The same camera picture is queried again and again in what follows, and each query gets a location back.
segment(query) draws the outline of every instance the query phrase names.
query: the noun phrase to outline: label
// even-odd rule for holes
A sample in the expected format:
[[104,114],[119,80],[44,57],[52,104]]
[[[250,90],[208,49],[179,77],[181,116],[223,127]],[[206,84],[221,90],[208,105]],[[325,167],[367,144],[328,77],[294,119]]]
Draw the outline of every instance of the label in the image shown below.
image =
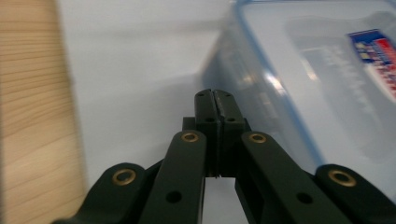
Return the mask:
[[348,35],[376,86],[396,103],[396,48],[379,30]]

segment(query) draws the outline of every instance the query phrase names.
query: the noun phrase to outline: wood grain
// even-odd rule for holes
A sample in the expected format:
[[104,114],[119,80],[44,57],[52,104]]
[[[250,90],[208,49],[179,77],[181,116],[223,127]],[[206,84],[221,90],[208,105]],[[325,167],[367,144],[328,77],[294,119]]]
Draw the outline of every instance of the wood grain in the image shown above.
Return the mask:
[[1,223],[51,223],[85,196],[56,5],[0,0]]

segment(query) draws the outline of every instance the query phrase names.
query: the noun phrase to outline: screw hole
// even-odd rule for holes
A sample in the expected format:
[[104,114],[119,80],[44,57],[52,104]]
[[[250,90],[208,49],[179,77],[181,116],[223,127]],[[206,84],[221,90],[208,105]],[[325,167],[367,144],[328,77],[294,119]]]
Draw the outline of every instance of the screw hole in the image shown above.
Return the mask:
[[267,140],[264,135],[259,133],[251,134],[249,139],[255,143],[264,143]]
[[172,191],[166,195],[166,201],[169,203],[178,203],[181,201],[181,198],[181,193],[178,191]]
[[184,133],[181,135],[181,139],[185,142],[196,142],[198,141],[198,135],[195,133]]
[[310,203],[312,203],[314,201],[312,199],[312,197],[309,194],[307,194],[307,193],[298,193],[297,194],[297,199],[301,203],[306,203],[306,204],[310,204]]
[[334,181],[335,183],[342,185],[344,187],[355,187],[356,186],[356,179],[340,170],[330,170],[329,171],[329,178]]
[[113,175],[113,183],[118,186],[124,186],[132,183],[136,178],[136,172],[130,169],[118,170]]

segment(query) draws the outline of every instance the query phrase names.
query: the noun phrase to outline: transparent plastic box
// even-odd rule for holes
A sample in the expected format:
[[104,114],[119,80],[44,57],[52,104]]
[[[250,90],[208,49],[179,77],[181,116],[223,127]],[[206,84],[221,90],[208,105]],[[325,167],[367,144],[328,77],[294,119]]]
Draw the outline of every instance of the transparent plastic box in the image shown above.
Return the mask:
[[307,172],[344,165],[396,203],[396,54],[388,45],[379,74],[354,42],[370,32],[395,50],[394,1],[237,2],[204,83],[232,92]]

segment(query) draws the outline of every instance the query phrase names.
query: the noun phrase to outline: white surface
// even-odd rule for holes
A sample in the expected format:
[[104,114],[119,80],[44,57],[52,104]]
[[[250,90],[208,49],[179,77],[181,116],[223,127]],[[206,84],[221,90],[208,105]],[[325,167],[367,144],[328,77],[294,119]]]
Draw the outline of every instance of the white surface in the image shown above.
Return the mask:
[[[88,182],[108,167],[145,168],[193,116],[197,75],[229,7],[218,1],[58,1]],[[204,223],[247,223],[229,179],[206,182]]]

